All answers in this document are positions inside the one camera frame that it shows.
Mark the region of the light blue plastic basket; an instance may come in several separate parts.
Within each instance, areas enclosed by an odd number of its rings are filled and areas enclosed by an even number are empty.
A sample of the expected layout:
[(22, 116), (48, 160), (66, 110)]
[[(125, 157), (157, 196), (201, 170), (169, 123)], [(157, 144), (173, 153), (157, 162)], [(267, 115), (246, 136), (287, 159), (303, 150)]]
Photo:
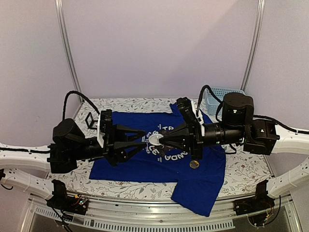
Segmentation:
[[(224, 95), (230, 92), (236, 92), (245, 95), (245, 92), (240, 89), (211, 87), (211, 90), (213, 91), (214, 95), (221, 101), (223, 100)], [(219, 102), (211, 95), (208, 89), (206, 89), (204, 92), (204, 100), (208, 114), (214, 116), (216, 114), (217, 107), (219, 106)]]

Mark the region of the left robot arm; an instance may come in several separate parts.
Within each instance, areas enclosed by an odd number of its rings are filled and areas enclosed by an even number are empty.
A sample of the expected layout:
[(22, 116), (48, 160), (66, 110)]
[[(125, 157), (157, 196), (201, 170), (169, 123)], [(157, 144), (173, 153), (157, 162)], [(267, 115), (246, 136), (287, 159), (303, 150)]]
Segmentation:
[(127, 162), (143, 150), (145, 143), (137, 139), (145, 135), (123, 125), (114, 125), (111, 119), (98, 126), (96, 137), (86, 138), (71, 118), (62, 120), (53, 129), (53, 143), (41, 146), (18, 148), (4, 146), (0, 149), (0, 182), (21, 188), (25, 192), (50, 200), (62, 210), (72, 205), (65, 184), (61, 181), (41, 179), (26, 173), (34, 169), (54, 174), (66, 174), (77, 169), (77, 162), (105, 159), (112, 166)]

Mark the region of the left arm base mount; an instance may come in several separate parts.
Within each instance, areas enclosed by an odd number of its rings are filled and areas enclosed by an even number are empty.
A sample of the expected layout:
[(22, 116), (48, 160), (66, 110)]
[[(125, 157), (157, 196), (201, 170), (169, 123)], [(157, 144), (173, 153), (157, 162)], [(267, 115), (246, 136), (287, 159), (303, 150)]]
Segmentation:
[(62, 212), (70, 212), (79, 215), (85, 215), (88, 210), (89, 199), (67, 194), (66, 185), (59, 180), (52, 180), (53, 190), (52, 197), (47, 200), (47, 206), (58, 209)]

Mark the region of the black brooch box yellow brooch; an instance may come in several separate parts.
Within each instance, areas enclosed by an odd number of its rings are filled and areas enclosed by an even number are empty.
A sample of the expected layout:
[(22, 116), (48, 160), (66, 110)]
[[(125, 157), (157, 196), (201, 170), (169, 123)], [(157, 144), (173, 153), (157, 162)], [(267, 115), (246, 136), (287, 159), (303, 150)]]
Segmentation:
[(93, 116), (92, 113), (89, 112), (85, 118), (85, 122), (88, 129), (96, 130), (98, 127), (98, 116)]

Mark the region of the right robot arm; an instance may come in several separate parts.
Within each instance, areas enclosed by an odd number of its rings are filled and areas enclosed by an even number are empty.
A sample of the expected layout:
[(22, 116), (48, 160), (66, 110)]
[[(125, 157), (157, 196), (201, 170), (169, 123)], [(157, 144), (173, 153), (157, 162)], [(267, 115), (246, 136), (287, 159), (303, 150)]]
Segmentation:
[[(204, 148), (241, 142), (243, 151), (254, 155), (306, 155), (307, 160), (295, 168), (256, 185), (255, 196), (249, 203), (254, 211), (261, 210), (269, 199), (309, 182), (309, 130), (290, 128), (274, 118), (255, 115), (253, 98), (240, 93), (231, 92), (223, 97), (218, 106), (218, 111), (222, 109), (222, 117), (216, 123), (203, 121), (200, 104), (201, 99), (197, 105), (187, 98), (177, 99), (184, 124), (168, 132), (159, 142), (188, 151), (192, 159), (190, 164), (195, 167), (204, 159)], [(214, 176), (212, 180), (219, 181), (219, 175), (224, 175), (224, 156), (207, 155), (206, 170)]]

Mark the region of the round light blue brooch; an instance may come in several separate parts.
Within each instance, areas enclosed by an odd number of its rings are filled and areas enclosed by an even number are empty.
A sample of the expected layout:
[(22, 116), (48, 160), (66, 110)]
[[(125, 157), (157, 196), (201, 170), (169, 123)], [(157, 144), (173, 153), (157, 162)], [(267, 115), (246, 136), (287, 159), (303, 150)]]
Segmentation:
[(149, 143), (151, 144), (151, 145), (154, 145), (154, 146), (160, 146), (160, 145), (162, 145), (161, 143), (160, 143), (160, 139), (161, 138), (163, 138), (164, 136), (162, 135), (162, 134), (152, 134), (152, 135), (150, 135), (149, 136), (149, 138), (148, 138), (148, 141), (149, 141)]

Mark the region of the blue printed t-shirt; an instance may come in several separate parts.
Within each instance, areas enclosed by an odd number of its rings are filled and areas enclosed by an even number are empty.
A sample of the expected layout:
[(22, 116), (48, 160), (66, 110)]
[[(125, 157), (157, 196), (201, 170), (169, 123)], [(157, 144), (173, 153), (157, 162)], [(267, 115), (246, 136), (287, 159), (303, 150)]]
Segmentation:
[(184, 123), (177, 105), (170, 104), (171, 113), (113, 112), (115, 124), (143, 130), (146, 136), (139, 139), (146, 147), (129, 161), (112, 167), (105, 159), (94, 162), (90, 173), (92, 180), (132, 182), (175, 182), (171, 199), (196, 214), (208, 217), (225, 178), (226, 155), (221, 146), (203, 149), (200, 166), (189, 166), (187, 152), (172, 149), (160, 157), (158, 149), (148, 142), (149, 136), (159, 130), (171, 131)]

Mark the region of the left aluminium frame post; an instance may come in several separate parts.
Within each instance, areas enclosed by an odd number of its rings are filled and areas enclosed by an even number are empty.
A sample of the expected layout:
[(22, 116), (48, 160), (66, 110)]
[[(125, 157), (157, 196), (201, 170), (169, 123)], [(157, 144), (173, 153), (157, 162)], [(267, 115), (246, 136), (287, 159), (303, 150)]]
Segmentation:
[(68, 68), (70, 71), (70, 76), (72, 79), (72, 83), (74, 86), (74, 89), (76, 91), (81, 92), (81, 86), (80, 82), (77, 76), (76, 68), (74, 65), (74, 60), (70, 48), (70, 42), (69, 42), (69, 35), (66, 27), (66, 21), (65, 21), (65, 14), (64, 14), (64, 8), (63, 8), (63, 1), (62, 0), (55, 0), (55, 6), (56, 6), (56, 15), (58, 19), (58, 25), (60, 30), (60, 35), (63, 43), (64, 53), (66, 56), (66, 60), (68, 63)]

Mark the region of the aluminium frame post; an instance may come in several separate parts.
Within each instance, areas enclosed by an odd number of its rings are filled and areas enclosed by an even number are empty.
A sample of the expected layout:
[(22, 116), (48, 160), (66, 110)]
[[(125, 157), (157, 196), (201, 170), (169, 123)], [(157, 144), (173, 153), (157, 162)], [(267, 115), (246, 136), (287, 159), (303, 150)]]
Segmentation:
[(70, 42), (69, 42), (69, 35), (66, 27), (66, 21), (65, 21), (65, 14), (64, 14), (64, 8), (63, 8), (63, 1), (62, 0), (55, 0), (55, 6), (56, 6), (56, 15), (58, 19), (58, 25), (60, 30), (60, 35), (63, 43), (64, 53), (66, 56), (66, 60), (68, 63), (68, 68), (70, 71), (70, 76), (72, 79), (72, 83), (74, 86), (74, 89), (76, 91), (81, 92), (81, 86), (80, 82), (77, 76), (76, 68), (74, 65), (74, 60), (70, 48)]
[(247, 59), (245, 72), (243, 76), (243, 80), (240, 86), (240, 89), (244, 92), (246, 92), (246, 89), (249, 84), (250, 75), (253, 68), (253, 63), (256, 55), (256, 51), (258, 48), (259, 38), (261, 34), (261, 29), (263, 25), (263, 18), (264, 18), (264, 11), (265, 11), (265, 0), (258, 0), (257, 1), (257, 11), (256, 11), (256, 17), (255, 17), (255, 23), (253, 27), (253, 37), (252, 42), (249, 50), (249, 56)]

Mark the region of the floral patterned tablecloth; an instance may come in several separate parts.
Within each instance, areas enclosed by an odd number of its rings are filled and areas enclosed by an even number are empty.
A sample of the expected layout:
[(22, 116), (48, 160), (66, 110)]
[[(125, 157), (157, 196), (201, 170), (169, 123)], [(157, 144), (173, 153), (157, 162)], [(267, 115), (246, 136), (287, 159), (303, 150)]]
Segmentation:
[[(118, 112), (170, 113), (170, 104), (175, 98), (116, 98), (92, 99), (100, 109)], [(225, 145), (226, 156), (225, 180), (218, 195), (219, 199), (231, 199), (237, 196), (252, 195), (259, 182), (274, 176), (265, 156), (251, 155), (237, 147), (237, 153)], [(78, 168), (68, 174), (48, 174), (48, 179), (57, 179), (65, 183), (70, 192), (88, 194), (94, 197), (170, 201), (175, 183), (142, 183), (109, 180), (90, 180), (93, 163), (78, 162)]]

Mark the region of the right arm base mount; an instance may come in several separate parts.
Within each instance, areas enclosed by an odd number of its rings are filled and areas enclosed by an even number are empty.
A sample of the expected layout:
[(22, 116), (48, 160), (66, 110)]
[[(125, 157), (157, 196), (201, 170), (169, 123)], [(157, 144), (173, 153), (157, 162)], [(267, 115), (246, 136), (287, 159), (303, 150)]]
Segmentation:
[(268, 225), (277, 217), (276, 215), (270, 220), (271, 213), (275, 206), (275, 200), (267, 195), (267, 183), (268, 180), (258, 183), (255, 188), (255, 194), (252, 197), (233, 201), (233, 210), (236, 212), (237, 216), (270, 209), (269, 213), (265, 212), (261, 215), (248, 217), (249, 223), (255, 227)]

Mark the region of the round yellow blue brooch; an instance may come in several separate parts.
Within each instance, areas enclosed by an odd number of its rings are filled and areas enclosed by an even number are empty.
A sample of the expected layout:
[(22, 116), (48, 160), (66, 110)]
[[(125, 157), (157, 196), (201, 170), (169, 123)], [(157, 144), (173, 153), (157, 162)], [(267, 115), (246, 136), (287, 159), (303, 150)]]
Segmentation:
[(189, 166), (192, 169), (197, 169), (200, 166), (200, 164), (197, 160), (192, 160), (190, 161)]

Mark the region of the right aluminium frame post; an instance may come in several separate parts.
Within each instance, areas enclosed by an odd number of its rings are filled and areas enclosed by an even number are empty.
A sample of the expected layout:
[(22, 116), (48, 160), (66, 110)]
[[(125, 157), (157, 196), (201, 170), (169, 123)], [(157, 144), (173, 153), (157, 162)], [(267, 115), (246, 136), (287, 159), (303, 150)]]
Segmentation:
[(264, 11), (265, 11), (265, 0), (258, 0), (257, 1), (257, 11), (256, 11), (256, 17), (255, 17), (255, 23), (253, 27), (253, 37), (252, 42), (249, 50), (249, 56), (247, 59), (245, 72), (243, 76), (243, 80), (240, 86), (240, 89), (244, 92), (246, 92), (246, 89), (249, 84), (250, 75), (253, 68), (253, 63), (256, 55), (256, 51), (258, 48), (259, 38), (261, 34), (261, 29), (263, 25), (263, 18), (264, 18)]

